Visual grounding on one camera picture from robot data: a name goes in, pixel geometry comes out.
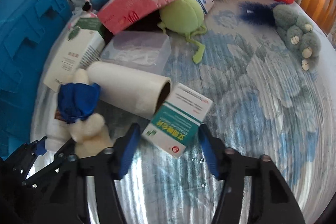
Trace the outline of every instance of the white plastic bottle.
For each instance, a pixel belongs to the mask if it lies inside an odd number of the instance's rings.
[[[57,93],[53,95],[47,126],[45,148],[50,152],[57,152],[70,138],[67,123],[55,118],[57,109]]]

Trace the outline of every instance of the screw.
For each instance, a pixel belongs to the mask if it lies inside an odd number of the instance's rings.
[[[268,155],[262,155],[262,156],[261,156],[261,160],[262,160],[262,161],[265,161],[265,162],[269,162],[269,161],[271,161],[271,158],[270,158],[270,156],[268,156]]]
[[[77,160],[76,155],[70,155],[70,156],[68,157],[68,161],[76,161],[76,160]]]
[[[225,148],[225,154],[233,155],[235,152],[233,148]]]
[[[105,149],[103,150],[103,153],[104,153],[105,155],[112,154],[112,153],[113,153],[113,148],[112,148],[112,147],[105,148]]]

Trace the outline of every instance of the plush paw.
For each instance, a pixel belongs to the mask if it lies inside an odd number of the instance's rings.
[[[304,28],[307,30],[307,32],[311,32],[313,30],[313,26],[310,24],[306,24]]]
[[[311,57],[312,53],[313,53],[313,50],[311,49],[311,47],[307,47],[302,51],[302,56],[304,58],[309,58]]]
[[[308,63],[308,60],[307,60],[307,59],[303,59],[303,60],[302,60],[302,68],[303,68],[303,70],[305,70],[305,71],[309,70],[309,63]]]
[[[295,35],[295,36],[293,36],[292,38],[291,38],[291,43],[293,44],[293,45],[296,45],[296,44],[298,44],[300,42],[300,38],[297,36],[297,35]]]

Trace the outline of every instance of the red logo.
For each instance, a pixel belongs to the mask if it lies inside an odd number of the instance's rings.
[[[173,146],[171,151],[173,151],[174,153],[177,153],[179,151],[179,148],[177,146]]]

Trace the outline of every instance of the green plush toy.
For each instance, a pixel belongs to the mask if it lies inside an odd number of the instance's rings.
[[[193,61],[201,62],[205,46],[192,39],[194,35],[205,34],[207,28],[203,25],[204,14],[201,5],[196,0],[175,0],[160,10],[162,22],[158,26],[166,32],[166,28],[185,36],[187,42],[198,47]]]

